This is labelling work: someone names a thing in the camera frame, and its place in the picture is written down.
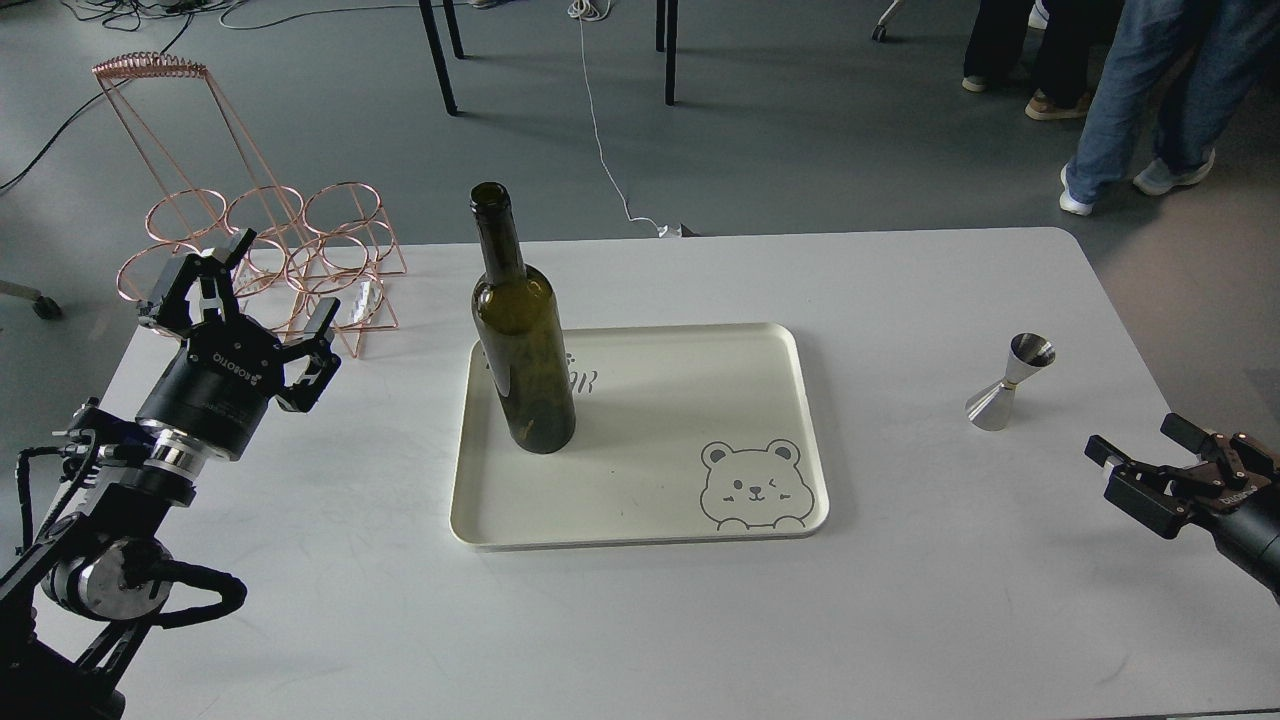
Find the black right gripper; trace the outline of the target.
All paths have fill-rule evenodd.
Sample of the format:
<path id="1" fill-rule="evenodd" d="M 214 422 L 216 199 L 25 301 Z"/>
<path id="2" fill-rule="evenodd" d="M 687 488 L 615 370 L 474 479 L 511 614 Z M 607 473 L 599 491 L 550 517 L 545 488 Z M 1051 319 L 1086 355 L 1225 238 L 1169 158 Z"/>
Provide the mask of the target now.
<path id="1" fill-rule="evenodd" d="M 1165 416 L 1160 432 L 1199 464 L 1155 466 L 1091 436 L 1084 454 L 1103 469 L 1103 497 L 1166 541 L 1192 520 L 1224 557 L 1277 598 L 1277 454 L 1253 436 L 1206 430 L 1176 413 Z"/>

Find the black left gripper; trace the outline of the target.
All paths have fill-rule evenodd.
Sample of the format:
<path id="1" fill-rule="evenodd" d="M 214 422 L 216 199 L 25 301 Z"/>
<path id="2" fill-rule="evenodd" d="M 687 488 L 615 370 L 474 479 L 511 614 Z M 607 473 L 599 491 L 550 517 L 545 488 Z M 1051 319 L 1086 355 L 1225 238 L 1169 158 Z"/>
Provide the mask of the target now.
<path id="1" fill-rule="evenodd" d="M 340 368 L 332 348 L 339 299 L 320 300 L 288 342 L 241 311 L 232 277 L 256 237 L 243 228 L 223 245 L 172 258 L 137 302 L 140 327 L 180 342 L 136 421 L 227 461 L 243 456 L 270 401 L 310 413 Z"/>

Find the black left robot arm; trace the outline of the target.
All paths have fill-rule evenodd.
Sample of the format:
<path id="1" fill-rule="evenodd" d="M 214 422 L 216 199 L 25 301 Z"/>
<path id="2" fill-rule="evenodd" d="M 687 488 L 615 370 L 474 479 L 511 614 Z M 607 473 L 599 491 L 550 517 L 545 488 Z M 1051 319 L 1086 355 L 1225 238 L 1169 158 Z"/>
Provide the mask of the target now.
<path id="1" fill-rule="evenodd" d="M 337 299 L 289 342 L 241 311 L 232 279 L 255 237 L 243 229 L 173 258 L 140 302 L 140 324 L 180 346 L 134 420 L 87 398 L 59 445 L 19 452 L 23 544 L 3 577 L 5 719 L 119 719 L 116 684 L 154 628 L 244 603 L 241 579 L 175 560 L 156 534 L 193 501 L 209 459 L 242 456 L 270 401 L 306 413 L 340 366 Z"/>

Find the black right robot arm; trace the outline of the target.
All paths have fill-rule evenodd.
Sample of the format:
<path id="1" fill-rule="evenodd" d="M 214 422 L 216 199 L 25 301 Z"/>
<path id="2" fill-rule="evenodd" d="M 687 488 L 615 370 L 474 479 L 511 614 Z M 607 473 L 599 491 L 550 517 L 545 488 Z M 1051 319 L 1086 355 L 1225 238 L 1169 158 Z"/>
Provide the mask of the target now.
<path id="1" fill-rule="evenodd" d="M 1166 541 L 1184 527 L 1203 529 L 1225 559 L 1277 594 L 1277 452 L 1253 434 L 1208 430 L 1178 413 L 1160 430 L 1196 462 L 1140 462 L 1101 436 L 1088 438 L 1084 455 L 1103 473 L 1105 498 Z"/>

